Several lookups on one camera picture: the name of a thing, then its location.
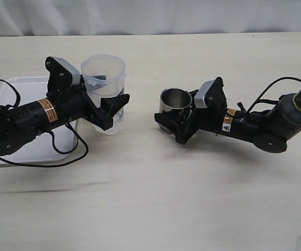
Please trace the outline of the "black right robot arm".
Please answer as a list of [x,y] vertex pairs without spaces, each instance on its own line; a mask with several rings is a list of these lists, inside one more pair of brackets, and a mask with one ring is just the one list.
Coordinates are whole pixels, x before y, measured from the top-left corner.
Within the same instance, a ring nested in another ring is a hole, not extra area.
[[260,95],[248,109],[238,103],[235,110],[228,108],[223,86],[217,77],[191,92],[167,88],[154,119],[179,144],[203,130],[252,143],[265,152],[285,152],[287,141],[301,132],[301,89],[277,100]]

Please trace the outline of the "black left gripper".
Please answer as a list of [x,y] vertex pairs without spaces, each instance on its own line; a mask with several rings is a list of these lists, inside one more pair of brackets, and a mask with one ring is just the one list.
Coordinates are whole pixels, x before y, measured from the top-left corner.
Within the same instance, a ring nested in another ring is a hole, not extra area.
[[96,107],[87,94],[84,79],[78,85],[71,85],[71,74],[49,56],[45,60],[49,72],[47,97],[56,107],[60,120],[73,121],[83,118],[90,123],[108,130],[113,127],[113,117],[127,103],[130,95],[122,94],[111,98],[101,98],[100,108]]

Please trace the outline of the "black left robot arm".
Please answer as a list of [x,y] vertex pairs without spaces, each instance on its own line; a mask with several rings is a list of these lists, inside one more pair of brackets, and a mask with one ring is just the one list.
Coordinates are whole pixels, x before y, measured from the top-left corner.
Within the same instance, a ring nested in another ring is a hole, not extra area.
[[45,98],[24,105],[20,94],[12,105],[0,105],[0,156],[11,155],[42,133],[77,119],[106,131],[114,115],[129,103],[129,94],[102,98],[96,106],[87,94],[80,71],[63,58],[49,56],[45,66],[50,73]]

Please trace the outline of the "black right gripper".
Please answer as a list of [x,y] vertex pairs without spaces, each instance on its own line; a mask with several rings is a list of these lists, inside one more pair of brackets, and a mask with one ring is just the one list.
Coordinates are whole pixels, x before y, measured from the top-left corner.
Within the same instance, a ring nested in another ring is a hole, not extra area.
[[186,142],[198,130],[208,132],[219,132],[225,113],[227,112],[227,99],[223,91],[224,83],[221,77],[216,77],[210,90],[206,94],[208,108],[195,108],[194,98],[198,89],[190,93],[193,101],[192,112],[189,118],[182,122],[182,115],[179,113],[155,113],[154,119],[165,131],[176,133],[175,140],[179,144]]

